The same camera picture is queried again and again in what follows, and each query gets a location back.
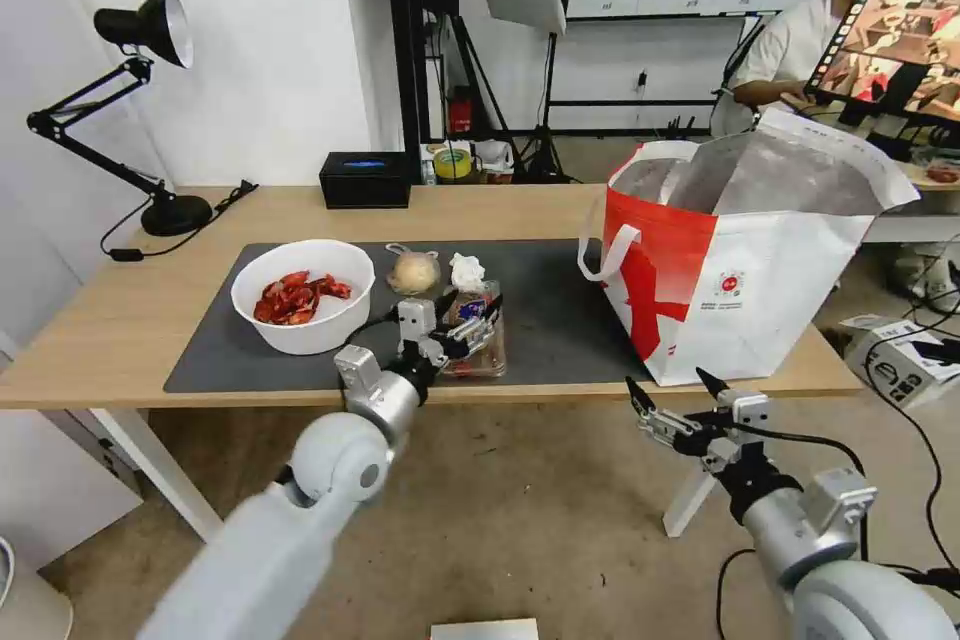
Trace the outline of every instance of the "logo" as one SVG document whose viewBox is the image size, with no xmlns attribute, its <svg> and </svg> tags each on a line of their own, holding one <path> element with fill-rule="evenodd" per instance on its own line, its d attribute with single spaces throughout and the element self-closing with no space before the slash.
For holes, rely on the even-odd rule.
<svg viewBox="0 0 960 640">
<path fill-rule="evenodd" d="M 486 309 L 486 302 L 483 300 L 473 300 L 460 306 L 460 309 L 457 311 L 457 317 L 464 321 L 472 320 L 475 317 L 483 315 L 483 311 Z"/>
<path fill-rule="evenodd" d="M 730 271 L 720 274 L 720 280 L 717 282 L 715 292 L 726 298 L 740 297 L 743 290 L 743 273 Z"/>
</svg>

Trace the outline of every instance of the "white shirt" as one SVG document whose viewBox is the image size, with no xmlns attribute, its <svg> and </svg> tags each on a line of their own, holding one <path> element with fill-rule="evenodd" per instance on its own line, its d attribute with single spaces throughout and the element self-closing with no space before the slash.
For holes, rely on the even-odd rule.
<svg viewBox="0 0 960 640">
<path fill-rule="evenodd" d="M 830 4 L 831 0 L 805 0 L 771 20 L 730 78 L 729 89 L 754 80 L 809 79 L 840 26 Z M 752 122 L 753 111 L 724 93 L 710 125 L 713 135 L 722 137 L 743 132 Z"/>
</svg>

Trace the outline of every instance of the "desk lamp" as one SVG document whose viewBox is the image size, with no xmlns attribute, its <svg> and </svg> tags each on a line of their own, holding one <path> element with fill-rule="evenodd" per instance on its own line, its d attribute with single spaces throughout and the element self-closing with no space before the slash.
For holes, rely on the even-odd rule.
<svg viewBox="0 0 960 640">
<path fill-rule="evenodd" d="M 97 10 L 93 26 L 100 37 L 117 45 L 128 56 L 127 60 L 60 102 L 30 113 L 27 127 L 149 195 L 150 205 L 140 218 L 148 234 L 168 237 L 204 227 L 213 217 L 206 200 L 176 195 L 165 187 L 161 178 L 111 160 L 67 134 L 75 123 L 150 82 L 153 61 L 140 53 L 141 47 L 182 68 L 193 64 L 193 40 L 180 0 L 146 0 L 138 10 Z M 124 74 L 131 75 L 135 82 L 101 100 L 77 102 Z"/>
</svg>

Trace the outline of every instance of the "lamp base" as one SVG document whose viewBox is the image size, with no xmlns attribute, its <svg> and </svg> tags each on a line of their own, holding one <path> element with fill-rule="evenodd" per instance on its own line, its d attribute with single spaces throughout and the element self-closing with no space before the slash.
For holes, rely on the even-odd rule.
<svg viewBox="0 0 960 640">
<path fill-rule="evenodd" d="M 170 199 L 154 198 L 140 216 L 140 224 L 148 235 L 171 237 L 199 230 L 213 217 L 210 203 L 196 195 L 177 195 Z"/>
</svg>

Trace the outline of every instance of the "monitor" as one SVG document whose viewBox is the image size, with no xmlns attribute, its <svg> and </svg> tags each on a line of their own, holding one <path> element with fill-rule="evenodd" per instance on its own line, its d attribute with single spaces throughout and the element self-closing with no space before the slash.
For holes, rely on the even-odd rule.
<svg viewBox="0 0 960 640">
<path fill-rule="evenodd" d="M 960 0 L 854 0 L 807 90 L 868 113 L 960 122 Z"/>
</svg>

